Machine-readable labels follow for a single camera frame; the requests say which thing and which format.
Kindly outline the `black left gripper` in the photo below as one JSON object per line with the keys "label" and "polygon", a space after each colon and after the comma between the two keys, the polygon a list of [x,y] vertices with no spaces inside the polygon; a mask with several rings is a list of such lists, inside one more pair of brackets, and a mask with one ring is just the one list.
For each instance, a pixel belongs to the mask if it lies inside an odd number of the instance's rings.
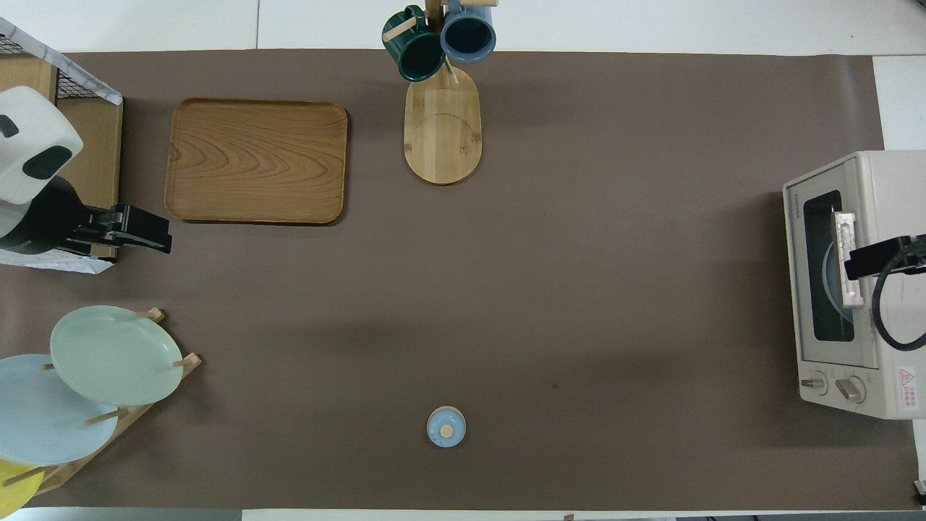
{"label": "black left gripper", "polygon": [[102,247],[141,247],[171,253],[169,221],[131,205],[115,205],[108,210],[86,207],[88,217],[69,235],[74,244]]}

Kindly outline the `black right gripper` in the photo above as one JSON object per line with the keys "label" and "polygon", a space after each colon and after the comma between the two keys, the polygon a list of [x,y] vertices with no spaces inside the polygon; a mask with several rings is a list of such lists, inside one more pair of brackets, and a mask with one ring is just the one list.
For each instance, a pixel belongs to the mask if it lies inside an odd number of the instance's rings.
{"label": "black right gripper", "polygon": [[900,235],[850,251],[844,273],[852,281],[877,274],[924,274],[925,235]]}

